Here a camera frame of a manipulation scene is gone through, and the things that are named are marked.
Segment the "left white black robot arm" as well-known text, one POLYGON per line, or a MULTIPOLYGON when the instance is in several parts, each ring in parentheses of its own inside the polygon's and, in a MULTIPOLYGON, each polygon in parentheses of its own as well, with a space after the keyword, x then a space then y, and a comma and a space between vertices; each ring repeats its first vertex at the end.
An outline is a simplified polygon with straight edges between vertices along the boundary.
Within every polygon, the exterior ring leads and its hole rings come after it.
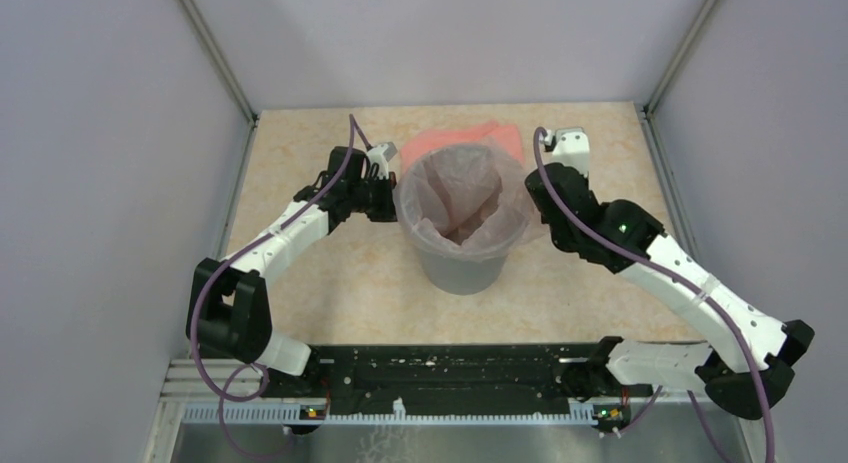
POLYGON ((282 373, 297 396, 319 387, 311 347, 275 329, 269 289, 309 246, 351 215, 370 221, 396 219, 389 168, 393 143, 367 151, 336 147, 315 182, 303 187, 282 214, 243 249, 222 261, 206 258, 195 268, 186 334, 199 348, 282 373))

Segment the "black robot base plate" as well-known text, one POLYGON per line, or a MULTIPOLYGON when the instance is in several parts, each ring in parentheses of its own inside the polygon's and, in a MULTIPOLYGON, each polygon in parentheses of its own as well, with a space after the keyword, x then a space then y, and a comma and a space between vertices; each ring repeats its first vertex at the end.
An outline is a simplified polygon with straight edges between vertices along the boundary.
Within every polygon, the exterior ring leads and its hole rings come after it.
POLYGON ((565 415, 602 397, 647 397, 590 363, 595 343, 505 345, 319 345, 306 370, 269 372, 265 398, 317 398, 333 416, 565 415))

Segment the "pink cloth towel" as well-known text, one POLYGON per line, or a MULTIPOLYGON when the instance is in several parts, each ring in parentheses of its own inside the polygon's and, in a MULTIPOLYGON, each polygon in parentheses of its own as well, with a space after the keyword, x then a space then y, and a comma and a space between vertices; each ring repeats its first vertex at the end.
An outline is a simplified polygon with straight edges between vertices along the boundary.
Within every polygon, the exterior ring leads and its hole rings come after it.
POLYGON ((464 143, 491 143, 520 164, 525 163, 519 128, 514 124, 501 124, 495 120, 464 129, 424 130, 399 150, 401 173, 425 154, 448 146, 464 143))

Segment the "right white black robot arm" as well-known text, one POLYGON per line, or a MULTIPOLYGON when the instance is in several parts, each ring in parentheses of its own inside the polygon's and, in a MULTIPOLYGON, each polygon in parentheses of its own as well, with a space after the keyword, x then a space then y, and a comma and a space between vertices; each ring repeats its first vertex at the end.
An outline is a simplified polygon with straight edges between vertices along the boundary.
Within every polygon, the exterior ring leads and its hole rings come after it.
POLYGON ((657 298, 701 336, 698 343, 646 343, 605 337, 584 365, 588 388, 612 395, 622 386, 652 385, 703 393, 726 412, 762 418, 794 379, 814 330, 782 322, 746 302, 695 262, 663 225, 629 200, 600 203, 575 168, 549 163, 525 187, 554 247, 575 253, 657 298))

